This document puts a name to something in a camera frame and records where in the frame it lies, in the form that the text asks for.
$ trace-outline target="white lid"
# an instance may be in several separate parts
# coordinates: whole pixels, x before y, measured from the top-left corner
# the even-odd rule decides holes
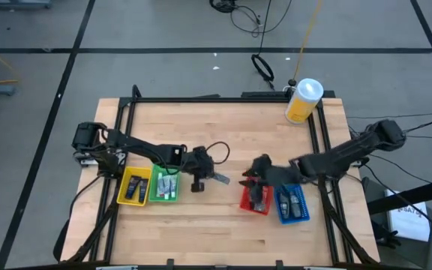
[[[302,79],[296,86],[298,96],[306,102],[317,102],[323,96],[324,88],[315,79]]]

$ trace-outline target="yellow cup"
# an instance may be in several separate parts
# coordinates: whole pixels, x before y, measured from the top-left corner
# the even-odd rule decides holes
[[[289,122],[301,124],[306,121],[323,96],[324,88],[315,79],[302,79],[294,92],[284,115]]]

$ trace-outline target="object in bin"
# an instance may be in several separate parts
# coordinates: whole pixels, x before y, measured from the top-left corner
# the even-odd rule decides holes
[[[258,212],[264,212],[266,210],[266,204],[264,203],[254,203],[253,210]]]
[[[171,191],[171,175],[166,175],[163,177],[164,182],[164,199],[169,200],[170,199],[170,191]]]
[[[148,189],[148,179],[141,179],[141,184],[139,185],[140,203],[144,203],[144,198],[146,197],[146,189]]]
[[[163,182],[163,173],[160,172],[157,174],[157,191],[156,194],[158,197],[164,197],[164,182]]]
[[[176,175],[171,175],[171,198],[176,198]]]
[[[129,184],[127,186],[126,191],[126,199],[130,200],[133,198],[134,191],[136,190],[137,185],[140,183],[141,177],[139,176],[131,176],[131,180],[129,181]]]
[[[216,180],[216,181],[218,181],[218,182],[221,182],[221,183],[223,183],[223,184],[226,184],[226,185],[229,185],[230,182],[231,182],[231,179],[230,179],[230,178],[228,178],[227,176],[222,175],[222,174],[220,174],[220,173],[217,173],[217,172],[214,173],[214,175],[213,175],[212,178],[213,178],[214,180]]]
[[[284,219],[290,218],[290,201],[282,193],[279,193],[279,208]]]
[[[301,215],[301,206],[298,197],[294,191],[289,192],[289,201],[291,201],[291,213],[294,218],[300,218]]]

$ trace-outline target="floor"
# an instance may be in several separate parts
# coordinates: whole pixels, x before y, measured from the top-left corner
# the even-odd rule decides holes
[[[266,13],[267,1],[238,3],[262,18]],[[269,26],[287,4],[273,1]],[[315,7],[316,1],[293,0],[265,36],[264,46],[274,49],[262,56],[277,90],[293,75],[298,50],[291,48],[301,46]],[[252,27],[244,14],[235,21]],[[14,96],[0,96],[0,250],[22,191],[31,191],[16,213],[19,229],[14,223],[4,245],[12,248],[1,252],[8,254],[5,266],[55,262],[53,245],[80,175],[71,140],[78,123],[93,119],[99,98],[128,96],[133,84],[146,97],[268,91],[250,60],[259,45],[207,1],[55,0],[49,10],[0,10],[0,53],[15,70],[0,64],[0,80],[19,79]],[[432,113],[432,1],[324,0],[307,47],[299,78],[335,90],[348,116]],[[71,48],[83,49],[71,55]],[[431,120],[397,122],[411,128]],[[356,130],[374,121],[349,119]],[[413,135],[432,136],[432,126]],[[401,150],[378,155],[432,181],[432,139],[409,138]],[[424,184],[383,160],[369,164],[397,191]]]

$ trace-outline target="plastic bin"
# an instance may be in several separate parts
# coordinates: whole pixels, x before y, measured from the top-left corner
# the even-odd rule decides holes
[[[288,189],[288,191],[294,191],[296,196],[298,197],[299,204],[301,206],[301,217],[296,218],[296,217],[293,217],[292,214],[289,214],[289,218],[287,218],[287,219],[283,218],[283,215],[281,214],[280,204],[279,204],[280,203],[279,191],[281,190],[282,187],[275,188],[274,189],[274,202],[276,203],[277,215],[279,216],[279,220],[281,221],[281,223],[282,224],[294,224],[297,222],[309,221],[309,219],[310,219],[309,211],[308,211],[308,207],[306,206],[305,195],[303,194],[303,190],[301,188],[301,185],[299,185],[299,184],[286,184],[285,186]]]
[[[257,177],[248,177],[246,180],[258,180]],[[247,210],[249,212],[268,215],[269,209],[271,208],[271,201],[273,196],[273,188],[272,187],[262,187],[262,201],[266,204],[265,211],[256,211],[251,208],[251,204],[249,201],[249,187],[244,187],[243,194],[241,197],[241,202],[239,203],[239,208]]]
[[[174,173],[177,169],[168,169],[170,173]],[[167,176],[167,171],[164,168],[161,168],[158,165],[153,166],[153,171],[151,175],[151,184],[149,185],[149,201],[150,202],[160,202],[160,203],[174,203],[178,201],[178,192],[179,192],[179,179],[181,173],[176,173],[176,196],[172,198],[169,196],[169,199],[164,199],[164,197],[158,196],[158,175],[162,173],[163,176]]]
[[[144,179],[148,179],[148,187],[146,188],[146,193],[144,196],[144,202],[140,202],[140,188],[141,184],[138,184],[136,190],[134,191],[134,196],[132,199],[126,199],[126,192],[128,191],[129,181],[131,176],[139,176]],[[119,204],[125,204],[129,206],[144,206],[148,200],[149,188],[151,188],[151,169],[149,168],[138,168],[127,166],[124,169],[123,179],[121,180],[121,187],[119,188],[118,199],[116,202]]]

